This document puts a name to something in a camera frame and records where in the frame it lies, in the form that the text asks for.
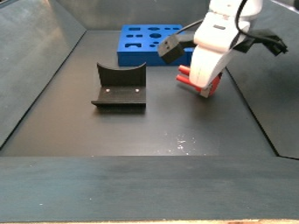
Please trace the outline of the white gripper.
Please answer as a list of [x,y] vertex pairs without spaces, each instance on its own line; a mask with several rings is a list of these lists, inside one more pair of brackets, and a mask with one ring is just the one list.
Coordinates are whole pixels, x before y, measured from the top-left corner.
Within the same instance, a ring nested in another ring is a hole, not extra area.
[[[241,31],[248,31],[249,22],[244,19],[234,24],[234,18],[208,12],[200,27],[193,34],[196,45],[190,56],[190,73],[198,76],[198,82],[206,83],[208,79],[221,72],[233,56],[233,46],[245,38]],[[209,97],[210,87],[208,85],[200,90],[200,96]]]

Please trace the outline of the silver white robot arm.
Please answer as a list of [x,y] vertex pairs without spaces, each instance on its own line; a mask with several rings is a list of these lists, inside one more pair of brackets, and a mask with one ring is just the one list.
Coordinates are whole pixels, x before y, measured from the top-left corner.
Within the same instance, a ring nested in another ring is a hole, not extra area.
[[237,15],[241,0],[209,0],[209,11],[193,34],[189,82],[208,97],[216,89],[216,77],[236,54],[233,47],[244,41],[261,11],[263,0],[246,0]]

